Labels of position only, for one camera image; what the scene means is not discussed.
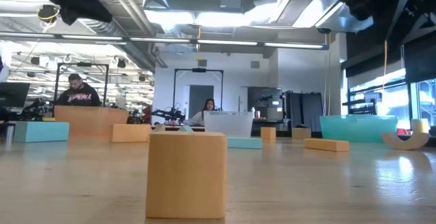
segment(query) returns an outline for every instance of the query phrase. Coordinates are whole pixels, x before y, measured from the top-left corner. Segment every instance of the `door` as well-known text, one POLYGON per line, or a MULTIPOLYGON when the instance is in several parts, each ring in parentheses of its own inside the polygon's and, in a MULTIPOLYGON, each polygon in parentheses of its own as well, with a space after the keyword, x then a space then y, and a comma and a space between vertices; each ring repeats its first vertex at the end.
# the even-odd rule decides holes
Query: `door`
POLYGON ((207 99, 213 98, 213 85, 191 85, 189 87, 189 118, 203 110, 207 99))

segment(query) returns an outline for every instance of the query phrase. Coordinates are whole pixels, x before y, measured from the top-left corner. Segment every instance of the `wooden cube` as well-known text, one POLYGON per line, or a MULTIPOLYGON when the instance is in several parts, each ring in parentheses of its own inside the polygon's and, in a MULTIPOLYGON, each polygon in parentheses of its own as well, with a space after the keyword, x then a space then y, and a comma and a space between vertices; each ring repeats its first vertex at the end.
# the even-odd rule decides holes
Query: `wooden cube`
POLYGON ((292 128, 292 138, 306 139, 312 138, 312 130, 309 128, 292 128))
POLYGON ((275 127, 260 128, 260 137, 262 140, 275 140, 275 127))
POLYGON ((334 152, 348 152, 349 142, 341 140, 309 138, 305 139, 305 148, 329 150, 334 152))
POLYGON ((146 217, 222 219, 227 139, 222 133, 150 134, 146 217))
POLYGON ((148 142, 150 125, 112 125, 111 142, 148 142))

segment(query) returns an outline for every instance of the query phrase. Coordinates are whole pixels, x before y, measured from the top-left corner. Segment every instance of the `man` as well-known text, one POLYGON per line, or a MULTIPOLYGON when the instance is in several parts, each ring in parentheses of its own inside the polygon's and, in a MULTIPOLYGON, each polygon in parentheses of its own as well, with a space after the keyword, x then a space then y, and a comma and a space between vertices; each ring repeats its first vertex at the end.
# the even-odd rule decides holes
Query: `man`
POLYGON ((70 88, 67 89, 57 100, 57 105, 61 106, 100 106, 100 98, 97 91, 78 74, 68 77, 70 88))

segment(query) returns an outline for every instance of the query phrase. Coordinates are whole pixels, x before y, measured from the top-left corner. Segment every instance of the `computer monitor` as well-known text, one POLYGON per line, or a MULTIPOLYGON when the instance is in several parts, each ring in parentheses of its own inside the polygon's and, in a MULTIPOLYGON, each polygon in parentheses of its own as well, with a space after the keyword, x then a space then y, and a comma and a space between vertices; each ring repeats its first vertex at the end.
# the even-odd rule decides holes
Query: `computer monitor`
POLYGON ((23 108, 29 89, 29 83, 0 82, 0 107, 23 108))

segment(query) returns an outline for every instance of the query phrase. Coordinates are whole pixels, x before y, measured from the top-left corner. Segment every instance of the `black t-shirt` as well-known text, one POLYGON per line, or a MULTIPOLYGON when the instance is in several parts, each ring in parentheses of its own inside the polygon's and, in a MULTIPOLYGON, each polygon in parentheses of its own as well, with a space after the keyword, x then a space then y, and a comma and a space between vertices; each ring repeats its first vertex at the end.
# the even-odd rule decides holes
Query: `black t-shirt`
POLYGON ((97 91, 83 82, 80 89, 67 89, 57 100, 60 106, 100 106, 102 103, 97 91))

